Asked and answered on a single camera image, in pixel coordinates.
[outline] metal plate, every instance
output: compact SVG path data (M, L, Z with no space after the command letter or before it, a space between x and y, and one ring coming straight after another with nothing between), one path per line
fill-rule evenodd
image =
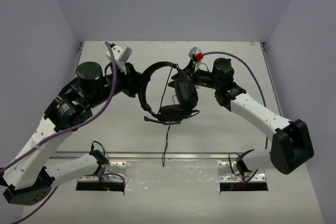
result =
M119 174L125 178L126 175L126 161L110 161L113 168L113 173ZM79 177L77 182L95 182L99 181L99 177ZM109 181L111 183L122 183L122 179L118 176L107 175L104 176L104 181Z
M232 173L230 168L229 161L217 161L218 166L218 175L219 175L219 181L220 183L240 183L242 180L242 176L236 176ZM238 174L238 170L236 168L236 162L232 161L232 167L235 174ZM246 177L250 177L253 174L247 173L245 174ZM257 174L249 181L249 183L266 183L266 175L265 171L263 169L260 169Z
M72 159L85 155L87 152L55 152L51 159L65 158ZM228 159L229 153L166 153L167 160L174 161L190 161L199 159ZM161 160L162 152L160 153L106 153L107 158L110 160L128 160L128 161L142 161L142 160Z

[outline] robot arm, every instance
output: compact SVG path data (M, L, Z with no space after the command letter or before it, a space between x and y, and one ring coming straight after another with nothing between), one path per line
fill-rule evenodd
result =
M130 48L115 44L111 47L118 57L119 68L113 73L117 75L114 95L123 92L129 97L135 97L141 83L147 78L126 62L131 54ZM73 131L57 133L92 117L91 109L106 101L110 95L112 74L105 73L104 76L97 63L80 64L76 75L52 101L35 133L15 159L27 152L28 155L0 174L0 185L7 187L4 196L9 203L34 205L43 200L52 188L79 176L94 174L99 168L109 165L108 159L98 150L61 164L45 165ZM54 134L57 136L46 142Z
M220 106L245 118L272 141L271 148L250 150L237 158L237 168L241 174L259 168L276 168L283 174L289 174L314 156L305 122L291 121L255 101L234 82L230 59L216 59L213 71L208 72L198 68L203 58L200 49L193 48L189 57L191 60L184 71L194 84L215 89L215 98Z

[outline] white bracket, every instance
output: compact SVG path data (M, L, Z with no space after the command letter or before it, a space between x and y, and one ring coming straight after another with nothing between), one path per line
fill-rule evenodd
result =
M127 62L128 58L132 54L132 49L124 44L118 44L112 47L112 51L114 54L114 57L116 58L116 65L122 71L124 74L127 74L125 63ZM111 62L111 55L110 52L105 53L106 57Z

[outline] ear cup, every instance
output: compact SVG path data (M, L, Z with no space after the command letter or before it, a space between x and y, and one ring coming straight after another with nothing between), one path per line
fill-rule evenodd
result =
M191 110L186 109L180 104L166 105L159 109L158 114L155 116L159 121L172 122L180 121L189 118Z
M178 78L175 80L175 93L178 102L186 109L192 110L198 102L195 85L191 79Z

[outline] black mount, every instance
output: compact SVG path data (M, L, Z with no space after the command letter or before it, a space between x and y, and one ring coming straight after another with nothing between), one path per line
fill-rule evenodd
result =
M13 185L8 186L4 191L4 196L8 203L32 206L47 197L55 178L50 177L45 169L46 167L44 166L38 174L35 183L30 187L15 190Z
M117 85L114 95L123 92L134 98L148 77L136 72L133 65L125 64L127 73L117 69ZM55 131L78 125L92 116L91 109L109 97L112 74L103 76L101 66L95 62L84 62L76 69L77 77L70 81L45 111L56 126Z
M281 173L290 174L313 156L313 146L304 121L297 119L273 135L270 158Z

